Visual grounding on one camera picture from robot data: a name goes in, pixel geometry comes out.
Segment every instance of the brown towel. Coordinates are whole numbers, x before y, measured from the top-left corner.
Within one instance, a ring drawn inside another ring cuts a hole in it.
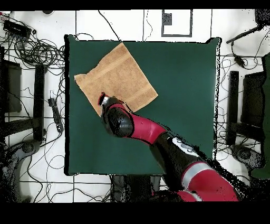
[[[102,113],[98,105],[101,92],[122,100],[133,112],[158,96],[123,43],[102,58],[90,72],[74,77],[99,116]]]

